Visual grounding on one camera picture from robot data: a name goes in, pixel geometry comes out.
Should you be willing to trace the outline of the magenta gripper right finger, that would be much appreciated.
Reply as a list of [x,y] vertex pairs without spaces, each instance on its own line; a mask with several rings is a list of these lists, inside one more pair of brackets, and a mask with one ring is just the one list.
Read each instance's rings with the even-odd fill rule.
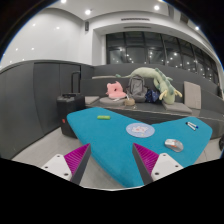
[[132,153],[145,185],[182,169],[167,153],[157,154],[137,143],[133,144]]

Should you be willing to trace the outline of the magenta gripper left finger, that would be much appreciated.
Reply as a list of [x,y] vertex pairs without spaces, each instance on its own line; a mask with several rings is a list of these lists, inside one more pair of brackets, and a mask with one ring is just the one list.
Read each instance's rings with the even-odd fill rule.
[[42,169],[79,185],[91,155],[91,145],[83,145],[66,155],[56,154]]

